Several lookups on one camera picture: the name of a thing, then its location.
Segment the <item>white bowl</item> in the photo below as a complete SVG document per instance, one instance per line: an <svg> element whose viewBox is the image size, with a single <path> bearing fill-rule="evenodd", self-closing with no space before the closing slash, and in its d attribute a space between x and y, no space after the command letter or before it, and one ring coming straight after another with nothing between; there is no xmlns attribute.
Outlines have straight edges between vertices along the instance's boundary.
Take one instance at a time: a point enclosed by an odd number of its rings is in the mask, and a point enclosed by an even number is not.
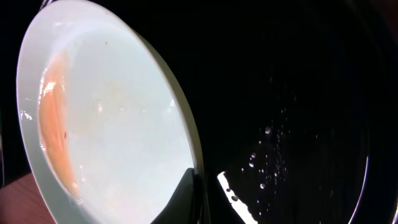
<svg viewBox="0 0 398 224"><path fill-rule="evenodd" d="M70 59L67 133L81 205L40 148L40 80L61 51ZM146 40L92 2L57 1L34 18L19 55L17 100L29 163L57 223L150 223L187 168L203 175L197 128L171 70Z"/></svg>

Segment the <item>water droplet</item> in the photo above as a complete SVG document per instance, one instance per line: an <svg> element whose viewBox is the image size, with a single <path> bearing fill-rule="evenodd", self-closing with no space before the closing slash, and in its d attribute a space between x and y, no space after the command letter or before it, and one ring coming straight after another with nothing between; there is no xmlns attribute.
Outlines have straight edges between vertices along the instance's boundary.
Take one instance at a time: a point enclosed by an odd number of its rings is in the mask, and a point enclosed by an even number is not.
<svg viewBox="0 0 398 224"><path fill-rule="evenodd" d="M266 127L266 134L269 134L269 133L271 133L271 128L270 127Z"/></svg>

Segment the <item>white plate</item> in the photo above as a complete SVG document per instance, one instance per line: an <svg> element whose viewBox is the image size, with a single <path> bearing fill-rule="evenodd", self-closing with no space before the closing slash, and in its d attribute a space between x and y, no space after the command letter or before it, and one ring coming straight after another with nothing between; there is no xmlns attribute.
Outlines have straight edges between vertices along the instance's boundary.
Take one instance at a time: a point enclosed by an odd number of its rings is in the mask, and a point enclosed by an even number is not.
<svg viewBox="0 0 398 224"><path fill-rule="evenodd" d="M67 132L81 205L40 148L40 80L60 51L70 58ZM197 128L171 70L146 40L92 2L57 1L34 18L19 55L17 100L30 166L59 224L150 223L187 168L203 175Z"/></svg>

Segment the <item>brown wooden surface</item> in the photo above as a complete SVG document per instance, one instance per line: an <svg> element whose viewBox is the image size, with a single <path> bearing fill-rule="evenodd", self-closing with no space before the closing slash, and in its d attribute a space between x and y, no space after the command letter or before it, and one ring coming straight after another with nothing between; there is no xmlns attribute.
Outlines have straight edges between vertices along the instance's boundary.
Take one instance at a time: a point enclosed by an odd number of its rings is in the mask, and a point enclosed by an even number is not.
<svg viewBox="0 0 398 224"><path fill-rule="evenodd" d="M0 190L0 224L54 224L32 174Z"/></svg>

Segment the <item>orange liquid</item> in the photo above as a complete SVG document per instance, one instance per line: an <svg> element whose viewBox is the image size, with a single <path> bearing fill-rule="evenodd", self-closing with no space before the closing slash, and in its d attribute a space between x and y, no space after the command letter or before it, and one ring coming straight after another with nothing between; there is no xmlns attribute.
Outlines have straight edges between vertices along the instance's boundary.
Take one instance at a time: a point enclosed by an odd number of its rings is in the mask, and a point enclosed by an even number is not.
<svg viewBox="0 0 398 224"><path fill-rule="evenodd" d="M39 123L45 155L61 184L73 198L79 191L70 165L65 127L66 101L64 76L67 71L67 55L59 54L44 74L40 92Z"/></svg>

